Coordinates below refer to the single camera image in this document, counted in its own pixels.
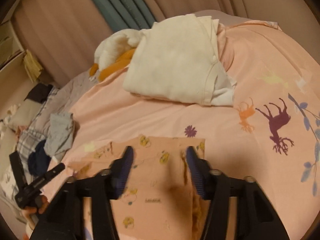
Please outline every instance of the beige clothing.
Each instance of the beige clothing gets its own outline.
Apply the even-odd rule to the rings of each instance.
[[[139,136],[124,143],[111,142],[80,162],[71,162],[69,168],[77,171],[79,179],[94,176],[120,158],[128,145],[135,157],[127,187],[121,198],[111,203],[118,232],[143,240],[198,239],[203,216],[185,150],[194,146],[203,158],[204,140]],[[90,201],[85,199],[84,219],[86,234],[92,235]]]

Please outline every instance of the dark clothing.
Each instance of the dark clothing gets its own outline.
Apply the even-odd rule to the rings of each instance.
[[[48,156],[44,151],[44,144],[46,140],[38,143],[33,153],[28,158],[28,169],[31,175],[41,176],[48,170],[51,157]]]
[[[52,90],[52,88],[53,88],[53,85],[45,85],[45,84],[39,83],[33,89],[31,89],[26,99],[30,99],[32,101],[42,104],[45,101],[47,101],[48,95]]]

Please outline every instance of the navy blue cloth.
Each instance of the navy blue cloth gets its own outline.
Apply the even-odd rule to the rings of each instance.
[[[28,169],[32,176],[39,177],[45,174],[48,170],[51,157],[44,151],[44,144],[46,140],[38,143],[35,151],[29,155]]]

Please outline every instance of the blue leaf print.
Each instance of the blue leaf print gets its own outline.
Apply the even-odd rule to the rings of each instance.
[[[311,163],[307,162],[303,166],[305,166],[307,169],[311,169]]]
[[[302,108],[302,109],[306,109],[307,107],[308,107],[308,103],[306,103],[306,102],[302,102],[302,103],[300,103],[300,108]]]
[[[319,154],[320,154],[320,143],[316,142],[315,145],[315,158],[316,158],[316,163],[319,161]]]
[[[314,197],[317,195],[317,190],[318,190],[318,185],[317,185],[317,182],[315,181],[312,186],[312,194]]]
[[[304,122],[304,126],[306,127],[307,131],[310,129],[310,121],[308,119],[308,117],[304,117],[303,118],[303,122]]]
[[[84,235],[86,240],[92,240],[92,236],[87,228],[84,228]]]
[[[310,171],[311,171],[311,169],[308,169],[308,168],[306,168],[304,170],[302,177],[301,177],[301,182],[307,181],[307,179],[309,178],[309,175],[310,175]]]
[[[317,138],[320,139],[320,129],[316,129],[315,134],[316,134]]]

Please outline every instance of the mattress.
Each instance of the mattress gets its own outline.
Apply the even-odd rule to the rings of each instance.
[[[140,134],[204,138],[212,168],[234,178],[255,177],[290,239],[301,239],[320,210],[320,66],[276,24],[246,22],[227,28],[226,35],[234,50],[228,70],[237,81],[234,107],[145,100],[123,90],[124,69],[71,108],[78,127],[63,162]],[[49,200],[71,175],[66,169],[44,187]]]

